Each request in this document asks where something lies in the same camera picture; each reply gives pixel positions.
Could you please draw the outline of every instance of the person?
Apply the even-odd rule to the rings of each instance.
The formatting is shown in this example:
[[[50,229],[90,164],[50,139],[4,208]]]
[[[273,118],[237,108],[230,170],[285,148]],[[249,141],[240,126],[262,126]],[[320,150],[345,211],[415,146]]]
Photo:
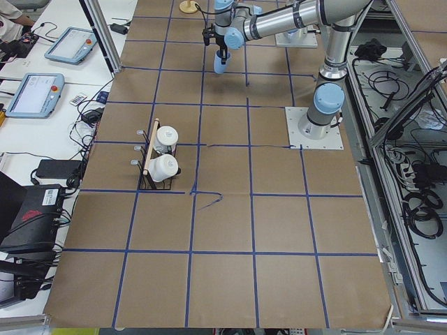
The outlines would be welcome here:
[[[34,21],[6,0],[0,0],[0,40],[11,42],[31,31]]]

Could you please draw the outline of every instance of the wooden stick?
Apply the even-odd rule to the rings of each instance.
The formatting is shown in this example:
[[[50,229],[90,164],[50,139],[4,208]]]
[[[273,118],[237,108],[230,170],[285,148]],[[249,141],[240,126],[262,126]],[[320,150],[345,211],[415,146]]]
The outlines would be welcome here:
[[[154,126],[152,127],[151,140],[149,141],[149,146],[147,148],[145,166],[143,167],[142,173],[147,176],[149,174],[149,162],[151,161],[152,150],[154,149],[154,141],[156,136],[156,131],[159,128],[160,120],[157,118],[154,121]]]

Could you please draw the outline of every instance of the black device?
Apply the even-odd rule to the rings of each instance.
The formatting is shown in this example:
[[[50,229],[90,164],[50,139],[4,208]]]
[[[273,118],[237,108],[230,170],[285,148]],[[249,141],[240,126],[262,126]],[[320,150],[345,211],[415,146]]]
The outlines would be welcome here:
[[[115,33],[119,33],[121,35],[126,35],[129,32],[129,29],[122,24],[112,23],[110,25],[110,29]]]
[[[26,58],[38,41],[39,36],[33,33],[25,33],[19,40],[12,40],[9,43],[0,40],[0,50],[6,53],[4,58],[17,57]]]
[[[52,250],[63,192],[59,184],[21,186],[0,172],[0,249],[11,254]]]
[[[81,114],[81,120],[86,124],[92,125],[101,120],[101,117],[103,117],[103,113],[104,113],[103,107],[96,108],[95,110],[89,110],[84,114]]]
[[[41,179],[68,179],[79,173],[81,161],[43,159],[36,170],[36,177]]]
[[[0,308],[35,298],[50,268],[42,262],[53,261],[55,255],[50,251],[0,261]]]
[[[440,164],[413,164],[417,188],[425,188],[433,183],[447,182],[447,166]]]

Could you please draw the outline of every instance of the red logo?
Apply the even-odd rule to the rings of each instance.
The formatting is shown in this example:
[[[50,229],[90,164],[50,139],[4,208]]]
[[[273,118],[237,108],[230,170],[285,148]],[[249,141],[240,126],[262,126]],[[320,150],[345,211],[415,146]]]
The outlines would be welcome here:
[[[22,221],[28,221],[37,215],[41,215],[39,211],[30,210],[22,216]]]

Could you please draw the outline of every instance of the screen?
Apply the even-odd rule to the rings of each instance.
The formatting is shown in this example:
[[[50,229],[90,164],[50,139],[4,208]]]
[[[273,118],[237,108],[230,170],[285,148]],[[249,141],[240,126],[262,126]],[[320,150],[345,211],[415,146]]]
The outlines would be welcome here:
[[[57,41],[56,47],[50,54],[52,56],[72,59],[88,38],[91,38],[90,31],[71,29],[61,40]]]
[[[30,75],[22,87],[11,113],[40,113],[51,86],[56,80],[51,75]]]

